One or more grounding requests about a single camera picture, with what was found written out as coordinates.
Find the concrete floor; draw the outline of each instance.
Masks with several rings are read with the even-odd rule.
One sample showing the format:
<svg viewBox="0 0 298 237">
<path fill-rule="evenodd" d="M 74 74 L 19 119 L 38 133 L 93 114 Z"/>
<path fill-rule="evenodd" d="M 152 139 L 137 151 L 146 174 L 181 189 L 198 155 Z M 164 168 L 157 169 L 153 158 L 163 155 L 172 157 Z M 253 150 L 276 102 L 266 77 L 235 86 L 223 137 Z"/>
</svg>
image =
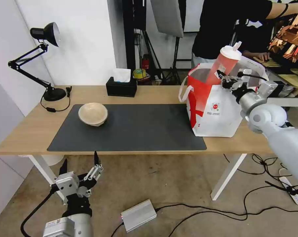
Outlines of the concrete floor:
<svg viewBox="0 0 298 237">
<path fill-rule="evenodd" d="M 297 123 L 298 112 L 290 111 Z M 77 174 L 87 172 L 93 165 L 92 156 L 68 156 L 68 170 Z M 221 154 L 215 156 L 191 155 L 142 155 L 101 156 L 104 172 L 92 190 L 90 197 L 93 210 L 94 236 L 111 236 L 121 223 L 120 212 L 148 198 L 155 207 L 185 202 L 221 210 L 243 213 L 245 194 L 265 186 L 265 180 L 274 182 L 268 175 L 248 175 L 239 171 L 231 179 L 216 202 L 210 192 L 222 175 L 227 161 Z M 52 166 L 57 174 L 61 163 Z M 280 168 L 276 162 L 270 171 L 277 175 Z M 250 155 L 241 165 L 248 172 L 260 172 L 262 167 L 251 160 Z M 47 196 L 50 188 L 36 168 L 33 168 L 12 200 L 0 215 L 0 236 L 22 236 L 20 224 L 23 219 Z M 258 212 L 269 206 L 298 210 L 287 193 L 275 188 L 258 190 L 249 195 L 249 212 Z M 30 236 L 42 236 L 45 223 L 61 217 L 66 207 L 58 195 L 47 203 L 26 224 Z M 156 219 L 126 234 L 121 227 L 117 236 L 165 236 L 186 216 L 201 209 L 171 207 L 158 213 Z M 242 237 L 288 237 L 298 236 L 298 213 L 269 210 L 259 216 L 250 216 L 240 222 L 218 214 L 200 214 L 180 225 L 172 236 L 242 236 Z"/>
</svg>

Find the white table leg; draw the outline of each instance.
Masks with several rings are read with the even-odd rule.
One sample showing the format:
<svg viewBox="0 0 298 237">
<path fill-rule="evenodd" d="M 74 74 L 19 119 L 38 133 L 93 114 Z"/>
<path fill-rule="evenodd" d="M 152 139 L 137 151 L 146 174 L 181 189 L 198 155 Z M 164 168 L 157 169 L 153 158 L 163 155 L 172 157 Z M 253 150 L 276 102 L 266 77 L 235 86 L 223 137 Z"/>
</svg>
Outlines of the white table leg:
<svg viewBox="0 0 298 237">
<path fill-rule="evenodd" d="M 50 169 L 50 167 L 47 165 L 44 158 L 41 155 L 28 155 L 28 157 L 34 163 L 38 171 L 45 177 L 48 183 L 50 185 L 54 184 L 57 177 L 55 176 L 54 172 Z M 60 191 L 57 191 L 57 194 L 60 196 L 63 202 L 67 201 L 65 200 L 65 196 Z"/>
<path fill-rule="evenodd" d="M 211 192 L 211 199 L 213 201 L 216 201 L 221 192 L 224 190 L 226 185 L 228 184 L 231 177 L 234 175 L 238 167 L 240 166 L 241 162 L 244 160 L 244 158 L 247 156 L 247 154 L 241 154 L 235 156 L 230 163 L 228 164 L 227 168 L 225 169 L 225 172 L 222 174 L 220 180 L 216 184 L 215 188 Z"/>
</svg>

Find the desk mat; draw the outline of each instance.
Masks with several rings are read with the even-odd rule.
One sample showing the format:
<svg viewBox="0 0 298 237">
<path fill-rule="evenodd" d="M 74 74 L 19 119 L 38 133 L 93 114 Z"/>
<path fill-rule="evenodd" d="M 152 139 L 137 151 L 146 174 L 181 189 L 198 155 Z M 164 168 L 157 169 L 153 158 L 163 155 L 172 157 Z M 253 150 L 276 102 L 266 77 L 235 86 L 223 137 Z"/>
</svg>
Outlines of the desk mat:
<svg viewBox="0 0 298 237">
<path fill-rule="evenodd" d="M 78 117 L 72 107 L 48 151 L 206 150 L 190 127 L 185 104 L 105 105 L 108 118 L 100 127 Z"/>
</svg>

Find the white and red bag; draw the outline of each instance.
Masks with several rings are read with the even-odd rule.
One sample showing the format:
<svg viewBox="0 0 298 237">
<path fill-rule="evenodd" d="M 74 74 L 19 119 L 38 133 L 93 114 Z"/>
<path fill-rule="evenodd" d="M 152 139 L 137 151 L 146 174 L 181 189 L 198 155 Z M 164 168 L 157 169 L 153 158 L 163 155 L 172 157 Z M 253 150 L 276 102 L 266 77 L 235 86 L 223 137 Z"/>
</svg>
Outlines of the white and red bag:
<svg viewBox="0 0 298 237">
<path fill-rule="evenodd" d="M 267 78 L 264 68 L 258 63 L 243 58 L 241 64 L 245 66 L 243 68 L 254 69 L 260 76 Z M 180 87 L 179 100 L 184 102 L 187 99 L 187 112 L 196 136 L 232 137 L 242 121 L 241 106 L 228 89 L 222 88 L 220 81 L 218 85 L 206 83 L 212 65 L 199 64 L 188 73 Z M 186 79 L 187 89 L 181 98 Z"/>
</svg>

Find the black t-shirt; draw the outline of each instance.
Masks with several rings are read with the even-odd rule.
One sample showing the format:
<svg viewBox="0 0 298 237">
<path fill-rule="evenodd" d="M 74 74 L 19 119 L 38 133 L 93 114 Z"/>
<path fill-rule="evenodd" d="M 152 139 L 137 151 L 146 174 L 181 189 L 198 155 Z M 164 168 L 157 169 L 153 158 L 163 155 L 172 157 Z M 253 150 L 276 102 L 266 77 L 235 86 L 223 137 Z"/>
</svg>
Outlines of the black t-shirt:
<svg viewBox="0 0 298 237">
<path fill-rule="evenodd" d="M 244 26 L 240 29 L 236 29 L 237 41 L 242 42 L 238 50 L 242 53 L 245 50 L 252 53 L 267 52 L 271 41 L 272 29 L 272 24 L 264 24 L 259 28 L 255 26 Z"/>
<path fill-rule="evenodd" d="M 269 0 L 204 0 L 193 53 L 197 57 L 216 59 L 220 49 L 229 45 L 236 20 L 263 20 L 271 9 Z"/>
</svg>

